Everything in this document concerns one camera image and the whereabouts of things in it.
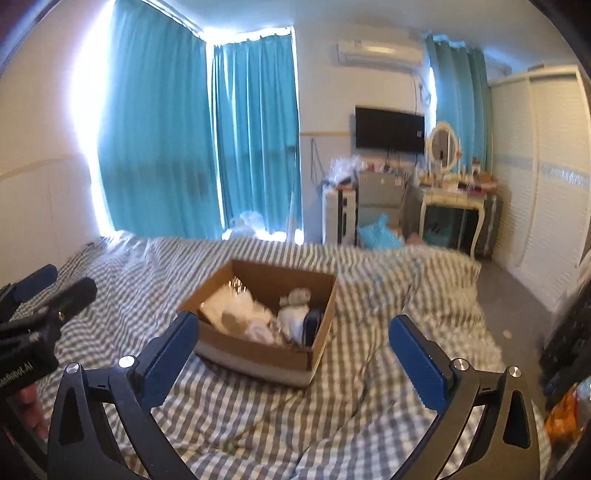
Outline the person left hand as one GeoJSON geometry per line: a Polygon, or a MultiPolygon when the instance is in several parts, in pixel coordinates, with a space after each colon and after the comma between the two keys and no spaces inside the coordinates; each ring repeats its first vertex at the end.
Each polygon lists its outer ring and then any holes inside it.
{"type": "Polygon", "coordinates": [[[11,396],[9,403],[26,428],[40,439],[48,437],[49,426],[39,403],[35,384],[11,396]]]}

